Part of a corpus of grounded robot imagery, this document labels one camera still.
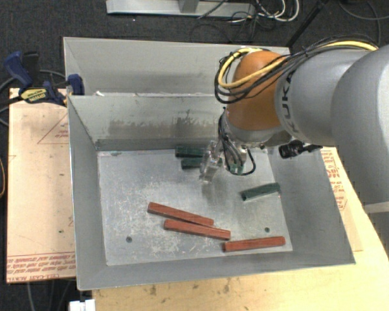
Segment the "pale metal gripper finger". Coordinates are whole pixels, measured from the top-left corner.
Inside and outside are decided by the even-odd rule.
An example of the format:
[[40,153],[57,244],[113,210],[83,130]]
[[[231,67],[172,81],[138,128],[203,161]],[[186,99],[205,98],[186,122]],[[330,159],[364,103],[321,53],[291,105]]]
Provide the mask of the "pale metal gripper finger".
[[219,154],[216,148],[219,143],[211,141],[205,151],[205,167],[216,167],[219,163]]
[[218,165],[211,161],[205,161],[200,164],[200,176],[199,180],[202,183],[211,183],[216,172]]

